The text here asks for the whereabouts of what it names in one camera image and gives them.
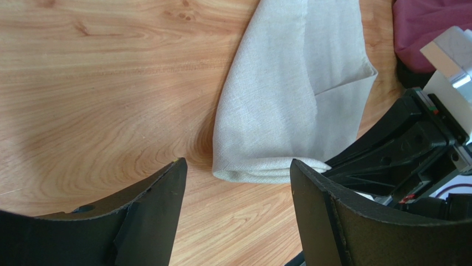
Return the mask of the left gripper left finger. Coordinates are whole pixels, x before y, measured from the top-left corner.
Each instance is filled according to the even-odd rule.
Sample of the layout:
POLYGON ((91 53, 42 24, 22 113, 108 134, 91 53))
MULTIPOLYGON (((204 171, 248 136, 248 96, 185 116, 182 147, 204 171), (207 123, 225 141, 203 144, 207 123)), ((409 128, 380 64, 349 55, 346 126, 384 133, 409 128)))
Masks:
POLYGON ((1 212, 2 265, 168 265, 186 187, 184 158, 70 213, 1 212))

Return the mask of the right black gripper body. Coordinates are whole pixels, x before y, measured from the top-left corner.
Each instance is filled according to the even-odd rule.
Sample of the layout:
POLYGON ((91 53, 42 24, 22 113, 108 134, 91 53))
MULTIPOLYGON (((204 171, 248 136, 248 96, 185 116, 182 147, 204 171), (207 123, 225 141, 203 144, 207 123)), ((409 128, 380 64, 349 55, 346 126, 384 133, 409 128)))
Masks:
POLYGON ((413 153, 402 155, 407 164, 400 169, 401 183, 394 192, 395 206, 416 203, 424 198, 445 199, 471 182, 455 182, 456 176, 471 175, 470 134, 436 93, 408 89, 421 111, 406 131, 413 153))

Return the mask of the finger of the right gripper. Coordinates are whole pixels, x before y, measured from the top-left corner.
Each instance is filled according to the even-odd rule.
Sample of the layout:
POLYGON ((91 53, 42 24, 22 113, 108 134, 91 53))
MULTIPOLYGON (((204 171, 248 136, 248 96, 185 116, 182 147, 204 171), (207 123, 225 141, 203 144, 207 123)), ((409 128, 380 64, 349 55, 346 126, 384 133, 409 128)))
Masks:
POLYGON ((446 108, 434 94, 404 94, 376 124, 342 152, 359 155, 385 147, 448 150, 448 127, 444 122, 447 116, 446 108))
POLYGON ((330 180, 356 192, 391 197, 394 203, 429 196, 450 174, 443 147, 379 148, 359 155, 342 152, 329 161, 330 180))

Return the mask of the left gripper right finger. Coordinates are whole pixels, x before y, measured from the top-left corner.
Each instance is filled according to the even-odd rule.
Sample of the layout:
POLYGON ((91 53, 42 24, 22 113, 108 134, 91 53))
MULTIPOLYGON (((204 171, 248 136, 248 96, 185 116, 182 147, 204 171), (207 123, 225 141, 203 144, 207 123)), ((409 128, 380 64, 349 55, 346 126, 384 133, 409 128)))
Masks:
POLYGON ((307 265, 470 265, 471 221, 444 221, 383 206, 300 160, 290 167, 307 265))

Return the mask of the beige linen napkin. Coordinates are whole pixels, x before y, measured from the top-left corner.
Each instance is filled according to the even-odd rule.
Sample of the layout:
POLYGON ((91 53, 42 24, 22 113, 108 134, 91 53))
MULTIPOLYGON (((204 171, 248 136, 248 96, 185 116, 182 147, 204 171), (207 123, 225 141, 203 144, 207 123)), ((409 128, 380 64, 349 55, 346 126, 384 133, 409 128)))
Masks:
POLYGON ((355 141, 377 74, 358 1, 260 1, 220 95, 213 176, 288 183, 295 158, 329 170, 355 141))

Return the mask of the maroon garment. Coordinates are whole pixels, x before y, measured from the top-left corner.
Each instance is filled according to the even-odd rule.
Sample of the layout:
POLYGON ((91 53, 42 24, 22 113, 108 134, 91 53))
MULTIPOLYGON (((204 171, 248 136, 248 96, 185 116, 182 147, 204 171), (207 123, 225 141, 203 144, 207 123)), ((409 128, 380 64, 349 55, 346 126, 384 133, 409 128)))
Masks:
POLYGON ((452 26, 471 29, 471 1, 394 1, 394 52, 413 73, 435 68, 420 50, 452 26))

